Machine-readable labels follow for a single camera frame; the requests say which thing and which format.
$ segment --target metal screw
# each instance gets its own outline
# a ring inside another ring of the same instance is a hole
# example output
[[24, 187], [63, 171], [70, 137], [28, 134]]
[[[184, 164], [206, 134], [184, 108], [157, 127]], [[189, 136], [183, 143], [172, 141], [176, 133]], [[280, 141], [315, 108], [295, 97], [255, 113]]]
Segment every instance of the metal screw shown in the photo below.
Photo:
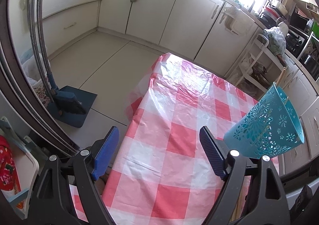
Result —
[[263, 160], [268, 162], [270, 160], [270, 157], [269, 156], [266, 156], [266, 155], [263, 155]]
[[81, 156], [87, 156], [90, 153], [90, 151], [88, 151], [87, 149], [84, 149], [81, 151]]
[[57, 159], [56, 155], [52, 155], [49, 157], [49, 160], [50, 161], [55, 161]]
[[237, 150], [231, 150], [230, 151], [230, 154], [233, 156], [233, 157], [238, 157], [239, 156], [239, 152]]

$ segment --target plastic tablecloth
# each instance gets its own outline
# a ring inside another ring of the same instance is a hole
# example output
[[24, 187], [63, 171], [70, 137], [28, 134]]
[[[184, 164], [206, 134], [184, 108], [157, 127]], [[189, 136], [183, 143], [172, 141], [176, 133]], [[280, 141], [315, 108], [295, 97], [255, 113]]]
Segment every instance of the plastic tablecloth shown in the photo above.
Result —
[[[207, 70], [170, 53], [160, 56], [130, 93], [131, 119], [102, 199], [117, 225], [197, 225], [223, 181], [199, 141], [208, 126], [215, 138], [257, 101]], [[278, 160], [273, 159], [278, 170]], [[248, 192], [245, 177], [242, 195]], [[86, 220], [76, 187], [72, 198]]]

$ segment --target drawer handle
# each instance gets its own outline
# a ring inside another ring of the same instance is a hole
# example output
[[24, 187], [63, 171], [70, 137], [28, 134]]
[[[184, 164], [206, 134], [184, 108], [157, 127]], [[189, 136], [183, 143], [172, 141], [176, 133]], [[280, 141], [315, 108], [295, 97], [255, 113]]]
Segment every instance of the drawer handle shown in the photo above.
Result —
[[[298, 79], [298, 76], [296, 76], [296, 78], [293, 80], [297, 80], [297, 79]], [[292, 83], [293, 80], [290, 81], [289, 85]], [[288, 88], [289, 88], [289, 85], [288, 85]]]
[[315, 120], [315, 124], [316, 124], [317, 130], [319, 131], [319, 125], [318, 125], [318, 122], [317, 122], [316, 116], [314, 116], [314, 120]]
[[221, 20], [220, 20], [220, 24], [223, 22], [223, 20], [225, 19], [226, 17], [226, 14], [223, 14], [223, 16], [221, 17]]
[[214, 18], [215, 14], [217, 13], [218, 8], [219, 8], [219, 5], [218, 5], [218, 6], [216, 7], [216, 9], [214, 10], [212, 19]]
[[76, 22], [74, 22], [74, 23], [72, 23], [70, 26], [68, 26], [68, 27], [64, 27], [63, 29], [65, 30], [65, 29], [67, 29], [67, 28], [70, 28], [70, 27], [72, 27], [72, 26], [74, 26], [76, 24]]
[[291, 74], [293, 74], [293, 71], [290, 72], [290, 73], [286, 76], [286, 78], [285, 78], [285, 80], [284, 80], [284, 83], [286, 83], [287, 78], [288, 78]]

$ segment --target red cloth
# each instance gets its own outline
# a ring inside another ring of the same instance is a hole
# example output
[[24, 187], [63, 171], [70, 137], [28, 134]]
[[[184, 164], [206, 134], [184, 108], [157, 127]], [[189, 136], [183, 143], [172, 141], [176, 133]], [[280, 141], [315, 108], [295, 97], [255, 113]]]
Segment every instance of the red cloth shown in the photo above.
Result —
[[[21, 191], [18, 174], [10, 145], [5, 137], [0, 135], [0, 190], [3, 191], [6, 197], [13, 196]], [[23, 208], [23, 202], [17, 205], [18, 208]]]

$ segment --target blue clamp pad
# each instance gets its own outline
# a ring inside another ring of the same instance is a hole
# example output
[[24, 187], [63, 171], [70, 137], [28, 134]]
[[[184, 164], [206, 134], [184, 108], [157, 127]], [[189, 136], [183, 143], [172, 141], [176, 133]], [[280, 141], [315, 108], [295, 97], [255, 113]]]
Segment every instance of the blue clamp pad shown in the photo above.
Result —
[[208, 129], [202, 127], [199, 131], [199, 140], [202, 144], [202, 147], [205, 151], [205, 154], [208, 158], [209, 163], [211, 164], [215, 175], [225, 181], [228, 173], [224, 164], [225, 158], [222, 153], [218, 150], [217, 145], [213, 140], [213, 135], [209, 132]]
[[104, 139], [104, 143], [94, 159], [94, 169], [91, 173], [92, 178], [96, 181], [105, 174], [106, 168], [110, 163], [113, 153], [119, 142], [120, 133], [117, 127], [113, 126]]

